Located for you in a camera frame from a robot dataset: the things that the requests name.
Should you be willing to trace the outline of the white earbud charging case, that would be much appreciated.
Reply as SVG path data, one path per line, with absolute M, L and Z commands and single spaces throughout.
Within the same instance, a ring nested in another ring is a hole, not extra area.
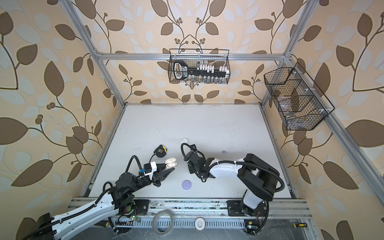
M 182 139 L 181 139 L 181 143 L 186 143 L 186 144 L 188 144 L 188 143 L 189 143 L 189 140 L 188 140 L 187 138 L 182 138 Z

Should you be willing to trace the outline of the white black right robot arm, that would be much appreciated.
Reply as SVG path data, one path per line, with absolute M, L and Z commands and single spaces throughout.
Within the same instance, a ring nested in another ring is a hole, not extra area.
M 285 188 L 279 171 L 254 154 L 232 161 L 207 159 L 195 145 L 187 143 L 181 144 L 181 153 L 190 174 L 196 175 L 203 183 L 208 179 L 234 178 L 247 187 L 240 203 L 232 209 L 240 215 L 255 216 L 261 211 L 267 214 L 275 193 Z

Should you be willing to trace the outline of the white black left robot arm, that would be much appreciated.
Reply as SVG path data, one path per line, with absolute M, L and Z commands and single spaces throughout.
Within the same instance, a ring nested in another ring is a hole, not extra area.
M 134 192 L 150 185 L 160 187 L 176 166 L 176 158 L 167 159 L 163 164 L 149 162 L 142 166 L 134 155 L 116 183 L 106 182 L 105 185 L 111 187 L 104 189 L 96 200 L 61 215 L 41 216 L 22 239 L 69 240 L 103 220 L 122 214 L 133 203 Z

